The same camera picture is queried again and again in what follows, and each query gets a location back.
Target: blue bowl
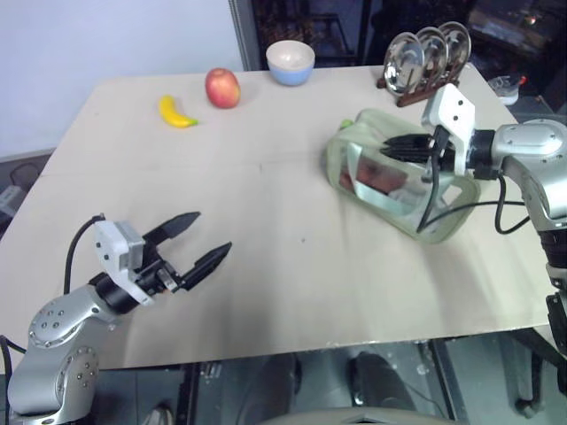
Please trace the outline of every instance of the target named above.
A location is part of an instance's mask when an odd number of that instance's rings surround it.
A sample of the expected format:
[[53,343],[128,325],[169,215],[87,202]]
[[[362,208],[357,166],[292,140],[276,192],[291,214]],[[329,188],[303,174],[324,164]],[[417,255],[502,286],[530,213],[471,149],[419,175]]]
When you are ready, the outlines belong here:
[[298,86],[311,75],[315,64],[315,52],[303,42],[283,40],[266,50],[268,68],[280,84]]

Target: banana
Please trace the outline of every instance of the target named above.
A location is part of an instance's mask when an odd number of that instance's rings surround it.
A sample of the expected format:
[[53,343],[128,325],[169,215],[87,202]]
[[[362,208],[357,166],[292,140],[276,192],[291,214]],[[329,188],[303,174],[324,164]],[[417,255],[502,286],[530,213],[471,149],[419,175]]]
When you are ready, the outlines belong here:
[[161,114],[161,118],[170,126],[184,128],[198,124],[197,120],[181,115],[175,110],[175,100],[173,96],[170,95],[165,95],[159,100],[159,113]]

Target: metal plate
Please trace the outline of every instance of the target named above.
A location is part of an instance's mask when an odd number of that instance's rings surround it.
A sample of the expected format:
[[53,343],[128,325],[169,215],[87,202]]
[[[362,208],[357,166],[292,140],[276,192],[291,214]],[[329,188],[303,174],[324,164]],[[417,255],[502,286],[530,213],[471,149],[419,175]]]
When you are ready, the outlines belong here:
[[421,79],[425,56],[421,43],[411,33],[397,35],[384,59],[386,88],[395,96],[409,92]]
[[445,36],[435,27],[425,27],[416,36],[422,44],[425,57],[422,81],[425,84],[433,84],[445,72],[449,60]]
[[446,22],[439,27],[445,36],[449,48],[449,62],[447,72],[457,75],[469,60],[470,35],[467,28],[459,22]]

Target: wooden table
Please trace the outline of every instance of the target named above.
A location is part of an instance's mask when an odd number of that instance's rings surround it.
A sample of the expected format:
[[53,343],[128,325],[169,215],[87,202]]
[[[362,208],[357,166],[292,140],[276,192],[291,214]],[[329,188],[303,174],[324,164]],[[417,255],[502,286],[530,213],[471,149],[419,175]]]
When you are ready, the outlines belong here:
[[[183,212],[203,215],[161,249],[184,271],[234,246],[189,293],[139,307],[108,340],[103,367],[144,367],[367,342],[458,336],[547,322],[552,292],[531,226],[511,236],[478,208],[438,245],[415,242],[340,196],[321,155],[345,118],[376,107],[419,123],[424,102],[398,108],[378,67],[315,70],[301,87],[240,73],[232,110],[206,100],[204,75],[124,78],[100,85],[53,154],[0,243],[1,331],[26,343],[34,313],[61,293],[68,244],[95,213],[140,233]],[[478,128],[515,122],[474,67],[460,89]],[[166,125],[161,95],[200,119]],[[510,184],[509,198],[519,199]],[[497,198],[493,184],[483,199]],[[523,208],[505,210],[505,221]],[[87,234],[72,285],[101,268]]]

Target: apple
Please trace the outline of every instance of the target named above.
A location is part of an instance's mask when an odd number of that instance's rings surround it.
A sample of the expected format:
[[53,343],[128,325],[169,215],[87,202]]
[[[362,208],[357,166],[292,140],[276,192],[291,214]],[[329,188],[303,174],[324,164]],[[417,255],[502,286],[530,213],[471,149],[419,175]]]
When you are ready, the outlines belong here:
[[218,108],[234,108],[240,100],[237,77],[228,69],[215,68],[205,78],[206,95]]

